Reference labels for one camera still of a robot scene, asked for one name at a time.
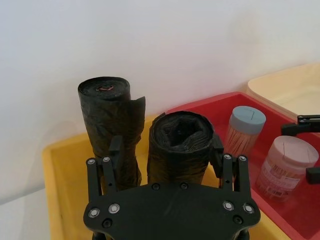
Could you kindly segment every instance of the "beige plastic bin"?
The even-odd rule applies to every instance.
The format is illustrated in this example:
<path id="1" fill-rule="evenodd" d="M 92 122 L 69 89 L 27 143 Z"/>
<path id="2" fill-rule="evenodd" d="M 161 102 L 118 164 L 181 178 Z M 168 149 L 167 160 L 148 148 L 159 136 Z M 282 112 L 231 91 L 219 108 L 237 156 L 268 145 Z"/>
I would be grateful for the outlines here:
<path id="1" fill-rule="evenodd" d="M 320 114 L 320 63 L 252 79 L 246 92 L 295 120 L 297 115 Z"/>

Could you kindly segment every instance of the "black garbage bag roll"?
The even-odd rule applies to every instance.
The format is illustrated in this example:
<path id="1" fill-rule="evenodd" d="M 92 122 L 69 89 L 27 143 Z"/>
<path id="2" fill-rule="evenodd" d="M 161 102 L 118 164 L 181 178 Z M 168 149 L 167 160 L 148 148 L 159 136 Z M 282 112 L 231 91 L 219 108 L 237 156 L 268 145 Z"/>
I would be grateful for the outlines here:
<path id="1" fill-rule="evenodd" d="M 96 158 L 109 155 L 113 136 L 123 136 L 124 159 L 117 188 L 125 190 L 141 183 L 136 145 L 145 125 L 146 99 L 131 100 L 130 84 L 120 77 L 102 76 L 80 83 L 78 94 L 83 119 Z"/>
<path id="2" fill-rule="evenodd" d="M 201 184 L 213 135 L 212 124 L 199 114 L 177 111 L 158 116 L 149 132 L 148 183 Z"/>

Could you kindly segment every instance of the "red plastic bin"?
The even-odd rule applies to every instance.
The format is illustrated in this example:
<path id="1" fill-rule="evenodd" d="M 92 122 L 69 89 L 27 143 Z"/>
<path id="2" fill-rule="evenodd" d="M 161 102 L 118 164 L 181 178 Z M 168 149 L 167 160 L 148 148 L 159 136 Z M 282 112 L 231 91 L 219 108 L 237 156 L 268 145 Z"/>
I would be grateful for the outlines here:
<path id="1" fill-rule="evenodd" d="M 286 202 L 274 202 L 256 189 L 256 179 L 274 139 L 281 135 L 281 125 L 292 123 L 292 119 L 277 112 L 256 99 L 241 93 L 232 92 L 213 96 L 170 109 L 190 111 L 207 117 L 215 132 L 225 140 L 229 118 L 233 108 L 250 106 L 266 115 L 266 123 L 249 155 L 249 175 L 251 194 L 259 208 L 293 240 L 320 240 L 320 185 L 309 185 L 304 179 L 301 185 Z M 313 133 L 297 136 L 313 145 L 320 152 L 320 137 Z"/>

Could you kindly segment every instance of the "rolled trash bag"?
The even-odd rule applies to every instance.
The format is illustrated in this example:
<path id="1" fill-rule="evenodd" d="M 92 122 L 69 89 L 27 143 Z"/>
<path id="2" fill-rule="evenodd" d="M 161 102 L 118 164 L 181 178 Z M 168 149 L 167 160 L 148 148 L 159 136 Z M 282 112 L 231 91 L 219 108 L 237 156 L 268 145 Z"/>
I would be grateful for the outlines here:
<path id="1" fill-rule="evenodd" d="M 122 136 L 124 156 L 116 179 L 117 188 L 125 190 L 139 186 L 141 173 L 135 151 L 145 125 L 145 97 L 131 100 L 129 82 L 110 76 L 80 83 L 78 94 L 95 157 L 108 156 L 111 139 Z"/>
<path id="2" fill-rule="evenodd" d="M 188 111 L 163 113 L 149 132 L 148 183 L 201 184 L 212 157 L 214 128 Z"/>

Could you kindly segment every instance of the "plastic container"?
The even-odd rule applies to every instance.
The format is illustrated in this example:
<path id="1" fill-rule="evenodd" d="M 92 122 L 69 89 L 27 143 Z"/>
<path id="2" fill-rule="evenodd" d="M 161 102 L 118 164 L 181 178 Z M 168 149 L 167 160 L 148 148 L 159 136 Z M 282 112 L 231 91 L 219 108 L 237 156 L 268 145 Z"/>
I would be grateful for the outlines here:
<path id="1" fill-rule="evenodd" d="M 146 119 L 135 152 L 143 185 L 147 183 L 148 139 L 152 119 L 152 117 Z M 52 240 L 92 239 L 92 232 L 83 222 L 84 210 L 88 203 L 86 160 L 92 156 L 92 147 L 86 133 L 52 144 L 43 151 L 44 181 Z M 211 166 L 207 168 L 202 184 L 218 186 L 219 181 Z M 260 222 L 249 231 L 251 240 L 290 240 L 263 212 Z"/>
<path id="2" fill-rule="evenodd" d="M 296 120 L 320 113 L 320 63 L 288 68 L 252 79 L 247 94 Z"/>
<path id="3" fill-rule="evenodd" d="M 208 118 L 225 143 L 229 118 L 237 106 L 250 106 L 262 111 L 267 121 L 251 151 L 249 157 L 249 176 L 251 194 L 259 208 L 265 212 L 291 239 L 319 240 L 320 239 L 320 185 L 309 185 L 306 179 L 301 180 L 301 186 L 293 191 L 286 202 L 276 202 L 261 194 L 255 182 L 260 169 L 268 155 L 274 139 L 281 135 L 281 125 L 291 123 L 292 119 L 240 92 L 227 93 L 210 97 L 175 107 L 170 112 L 191 111 Z M 320 151 L 320 137 L 313 133 L 299 134 L 298 138 L 310 143 Z"/>
<path id="4" fill-rule="evenodd" d="M 256 186 L 266 197 L 286 201 L 313 167 L 319 153 L 306 141 L 293 136 L 278 136 L 266 157 Z"/>
<path id="5" fill-rule="evenodd" d="M 224 151 L 233 156 L 248 155 L 264 127 L 266 116 L 250 106 L 232 110 L 226 134 Z"/>

